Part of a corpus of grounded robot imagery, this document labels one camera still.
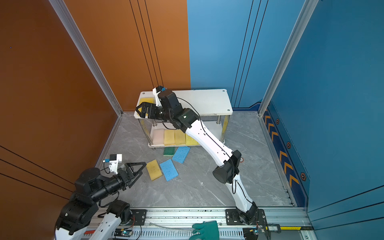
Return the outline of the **yellow foam sponge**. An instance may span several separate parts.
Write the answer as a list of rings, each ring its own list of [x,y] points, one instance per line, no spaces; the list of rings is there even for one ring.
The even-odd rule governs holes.
[[[151,181],[154,181],[163,175],[157,160],[153,160],[147,163],[146,168],[149,173]]]
[[[165,146],[174,146],[175,145],[175,130],[165,130],[164,131],[164,145]]]
[[[175,145],[186,145],[186,134],[181,130],[175,130]]]

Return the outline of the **pale pink foam sponge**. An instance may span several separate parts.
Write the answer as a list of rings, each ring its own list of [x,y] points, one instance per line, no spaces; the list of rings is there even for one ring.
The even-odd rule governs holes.
[[[164,129],[154,130],[152,134],[153,145],[164,145]]]

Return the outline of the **yellow foam sponge front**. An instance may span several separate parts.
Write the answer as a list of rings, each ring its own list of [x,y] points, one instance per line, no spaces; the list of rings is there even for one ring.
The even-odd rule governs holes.
[[[164,145],[165,146],[174,146],[175,145],[175,130],[165,130],[164,131]]]

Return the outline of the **yellow-green sponge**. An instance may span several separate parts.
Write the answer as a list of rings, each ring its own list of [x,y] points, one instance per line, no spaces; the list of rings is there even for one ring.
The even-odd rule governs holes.
[[[187,146],[199,146],[200,144],[191,136],[186,135],[186,145]]]

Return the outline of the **thick yellow sponge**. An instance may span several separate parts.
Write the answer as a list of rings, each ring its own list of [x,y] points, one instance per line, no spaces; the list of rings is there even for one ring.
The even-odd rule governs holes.
[[[156,100],[154,98],[141,98],[139,101],[139,105],[141,103],[150,103],[150,104],[155,104]]]

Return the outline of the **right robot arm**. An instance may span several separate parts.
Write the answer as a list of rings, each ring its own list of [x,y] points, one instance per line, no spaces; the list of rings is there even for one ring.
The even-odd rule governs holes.
[[[213,175],[232,192],[239,218],[243,224],[256,222],[259,208],[247,193],[240,176],[241,153],[231,150],[216,138],[205,126],[197,110],[184,108],[181,98],[170,89],[159,86],[154,89],[155,102],[139,103],[135,112],[140,118],[169,122],[177,130],[196,140],[214,159],[217,167]]]

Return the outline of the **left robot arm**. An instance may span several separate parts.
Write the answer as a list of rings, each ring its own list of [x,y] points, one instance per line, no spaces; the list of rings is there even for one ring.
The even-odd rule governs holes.
[[[125,163],[112,177],[102,176],[98,168],[83,171],[75,182],[76,190],[62,208],[55,224],[56,240],[80,240],[92,218],[101,208],[101,201],[131,188],[143,174],[145,162]],[[146,210],[131,210],[129,203],[115,199],[107,208],[102,221],[93,232],[92,240],[131,237],[134,227],[145,224]]]

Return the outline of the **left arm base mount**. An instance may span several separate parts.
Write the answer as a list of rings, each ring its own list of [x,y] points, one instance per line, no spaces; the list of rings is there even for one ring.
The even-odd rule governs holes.
[[[131,215],[129,221],[127,222],[127,226],[144,226],[147,216],[146,209],[131,209]]]

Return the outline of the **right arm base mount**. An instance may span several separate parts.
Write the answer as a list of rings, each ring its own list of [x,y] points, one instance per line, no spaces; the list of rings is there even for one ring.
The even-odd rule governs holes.
[[[243,213],[238,209],[226,209],[226,221],[228,226],[266,226],[268,224],[263,209],[250,210]]]

